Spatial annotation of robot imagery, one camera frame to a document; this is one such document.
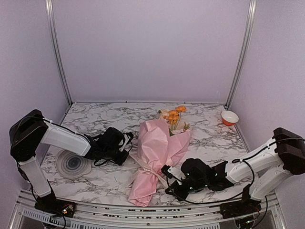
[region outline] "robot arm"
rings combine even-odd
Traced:
[[[108,128],[103,135],[90,137],[77,134],[65,127],[52,123],[33,110],[10,129],[10,154],[17,161],[21,175],[31,183],[38,195],[35,207],[44,211],[62,211],[62,206],[74,203],[59,201],[49,185],[37,159],[37,146],[48,144],[56,146],[87,159],[105,159],[122,165],[129,153],[124,149],[133,139],[132,133],[123,134],[115,128]]]
[[[179,179],[165,192],[184,200],[189,193],[204,188],[220,191],[232,187],[250,176],[252,170],[255,173],[267,168],[270,169],[263,176],[244,188],[241,201],[221,205],[225,219],[252,213],[254,206],[260,208],[261,200],[284,180],[305,173],[305,144],[302,137],[278,128],[274,130],[273,138],[240,159],[209,167],[198,158],[189,158],[182,164],[180,173],[169,172],[175,171],[169,166],[163,167],[162,172]]]

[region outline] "red bowl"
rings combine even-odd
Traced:
[[[223,123],[227,126],[235,125],[235,123],[237,123],[239,120],[237,114],[232,111],[223,111],[221,113],[221,118]]]

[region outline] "aluminum frame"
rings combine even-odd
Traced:
[[[58,40],[57,40],[52,0],[46,0],[46,10],[47,10],[49,29],[50,29],[51,39],[52,39],[52,44],[53,44],[53,50],[54,50],[54,54],[55,54],[55,59],[56,59],[59,76],[61,79],[61,84],[62,84],[63,91],[64,91],[64,94],[65,94],[65,97],[67,100],[67,104],[68,104],[68,106],[71,106],[73,102],[72,102],[71,94],[69,91],[63,64],[61,61],[61,54],[60,54]]]
[[[252,31],[253,31],[256,5],[257,5],[257,0],[250,0],[242,49],[241,49],[241,52],[240,52],[240,55],[239,55],[239,59],[238,59],[237,67],[236,67],[236,70],[235,70],[232,86],[231,86],[227,101],[225,103],[225,106],[228,109],[230,109],[230,107],[232,105],[232,101],[233,101],[235,93],[236,93],[238,82],[239,82],[241,74],[242,74],[246,53],[247,53],[248,48],[249,48],[249,44],[250,44],[250,40],[251,40],[251,36],[252,36]]]
[[[268,209],[271,211],[276,229],[286,229],[283,215],[275,193],[267,195]],[[141,208],[137,206],[119,206],[75,201],[76,211],[73,218],[66,218],[67,229],[196,229],[215,228],[219,223],[240,219],[251,214],[223,219],[219,204],[159,206]],[[49,223],[50,213],[34,208],[35,199],[30,191],[21,190],[12,214],[9,229],[19,229],[23,216]],[[54,218],[52,225],[63,225],[61,218]]]

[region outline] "gray wall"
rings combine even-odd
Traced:
[[[305,1],[259,0],[232,110],[251,150],[281,126],[305,137]],[[277,190],[289,229],[305,225],[305,175]]]
[[[9,128],[40,109],[58,122],[67,109],[47,23],[45,1],[1,1],[0,228],[7,228],[25,183],[10,156]]]
[[[55,0],[74,101],[225,103],[248,0]]]

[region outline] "marble surface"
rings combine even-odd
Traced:
[[[190,157],[200,158],[206,164],[216,165],[224,160],[232,160],[246,154],[246,149],[234,127],[225,126],[220,114],[223,106],[214,104],[162,104],[162,103],[109,103],[109,104],[73,104],[63,121],[63,126],[81,134],[102,134],[113,126],[122,132],[133,132],[133,149],[137,151],[137,136],[140,122],[155,119],[160,109],[174,109],[179,105],[187,107],[183,120],[190,123],[193,136],[181,163]],[[93,167],[89,174],[78,179],[62,178],[56,171],[56,156],[61,149],[51,146],[42,162],[42,169],[52,185],[55,194],[71,200],[132,205],[128,202],[131,188],[119,188],[132,176],[138,165],[127,158],[123,166],[111,163]],[[224,191],[203,190],[188,196],[189,201],[207,202],[229,198],[242,191],[251,177]],[[162,185],[158,185],[149,206],[181,205],[183,202],[165,194]]]

